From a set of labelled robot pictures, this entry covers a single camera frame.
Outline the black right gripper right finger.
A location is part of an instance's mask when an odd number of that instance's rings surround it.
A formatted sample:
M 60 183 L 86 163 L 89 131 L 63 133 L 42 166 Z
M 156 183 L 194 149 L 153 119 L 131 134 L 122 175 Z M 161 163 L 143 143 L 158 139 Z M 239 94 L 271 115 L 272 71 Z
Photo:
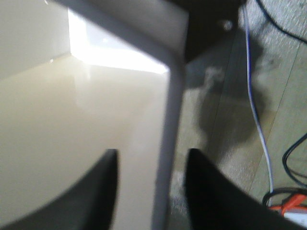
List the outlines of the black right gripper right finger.
M 199 150 L 190 149 L 185 196 L 194 230 L 301 230 L 229 181 Z

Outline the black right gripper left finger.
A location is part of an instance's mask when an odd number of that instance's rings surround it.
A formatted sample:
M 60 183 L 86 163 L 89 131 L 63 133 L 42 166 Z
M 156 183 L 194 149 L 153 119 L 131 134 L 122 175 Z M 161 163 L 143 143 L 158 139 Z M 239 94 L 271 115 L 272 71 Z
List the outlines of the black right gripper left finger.
M 4 230 L 108 230 L 118 186 L 118 151 L 108 149 L 89 172 L 57 199 Z

